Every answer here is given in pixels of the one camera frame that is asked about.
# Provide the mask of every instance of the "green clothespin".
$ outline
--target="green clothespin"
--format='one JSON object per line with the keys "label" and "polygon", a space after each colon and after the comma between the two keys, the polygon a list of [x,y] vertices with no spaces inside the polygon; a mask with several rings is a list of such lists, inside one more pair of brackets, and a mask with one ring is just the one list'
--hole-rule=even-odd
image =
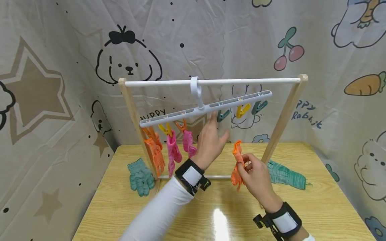
{"label": "green clothespin", "polygon": [[262,104],[260,104],[261,101],[257,101],[252,108],[252,115],[256,115],[259,111],[261,111],[264,107],[267,106],[268,101],[264,101]]}
{"label": "green clothespin", "polygon": [[224,120],[229,114],[230,114],[230,110],[227,110],[224,114],[221,114],[221,111],[219,110],[217,113],[217,122],[218,123],[222,122],[222,120]]}

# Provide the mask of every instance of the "teal knit glove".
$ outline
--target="teal knit glove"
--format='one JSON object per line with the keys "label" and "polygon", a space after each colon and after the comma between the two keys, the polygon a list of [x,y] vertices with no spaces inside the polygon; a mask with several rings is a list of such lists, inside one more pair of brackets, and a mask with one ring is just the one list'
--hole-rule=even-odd
{"label": "teal knit glove", "polygon": [[128,164],[127,168],[130,171],[131,190],[136,190],[140,197],[149,195],[150,189],[154,187],[154,177],[142,158]]}
{"label": "teal knit glove", "polygon": [[267,166],[272,183],[288,184],[300,190],[306,189],[306,178],[302,174],[272,160],[269,160]]}

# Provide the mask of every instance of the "black bow drawing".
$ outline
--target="black bow drawing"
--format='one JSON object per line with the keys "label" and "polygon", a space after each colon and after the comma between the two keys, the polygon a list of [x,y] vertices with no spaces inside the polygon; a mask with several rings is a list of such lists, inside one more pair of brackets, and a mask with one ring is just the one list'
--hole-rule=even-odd
{"label": "black bow drawing", "polygon": [[122,42],[126,42],[126,43],[129,43],[129,44],[133,44],[136,41],[135,33],[133,31],[129,30],[129,31],[125,32],[126,26],[123,26],[123,29],[122,29],[118,25],[118,28],[119,28],[120,32],[111,31],[111,32],[108,33],[108,36],[109,36],[110,40],[105,43],[105,47],[109,43],[120,44]]}

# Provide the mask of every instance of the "left hand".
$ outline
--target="left hand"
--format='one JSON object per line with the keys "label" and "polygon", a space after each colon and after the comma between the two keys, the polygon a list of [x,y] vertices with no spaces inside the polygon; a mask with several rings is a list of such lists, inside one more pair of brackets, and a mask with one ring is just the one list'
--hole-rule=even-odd
{"label": "left hand", "polygon": [[220,155],[229,137],[226,130],[222,137],[217,133],[217,115],[213,112],[209,121],[200,132],[197,143],[196,155],[191,158],[199,168],[205,171],[210,164]]}

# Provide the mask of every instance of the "table surface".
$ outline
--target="table surface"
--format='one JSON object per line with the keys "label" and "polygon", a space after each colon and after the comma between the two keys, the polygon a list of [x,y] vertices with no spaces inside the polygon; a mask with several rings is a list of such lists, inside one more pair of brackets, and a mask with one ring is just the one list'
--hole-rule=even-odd
{"label": "table surface", "polygon": [[[242,143],[242,152],[262,154],[266,143]],[[187,154],[179,146],[184,158]],[[205,172],[230,175],[235,165],[233,144]],[[166,146],[163,148],[168,172]],[[139,197],[130,189],[127,164],[144,158],[140,145],[118,147],[88,207],[73,240],[117,240],[149,197]],[[275,192],[301,217],[303,226],[316,240],[374,240],[321,160],[305,143],[279,143],[272,160],[306,177],[306,190],[273,184]],[[161,187],[167,180],[162,180]],[[165,240],[275,240],[269,229],[258,229],[252,219],[264,214],[245,186],[236,191],[230,180],[212,180],[200,190],[176,217]]]}

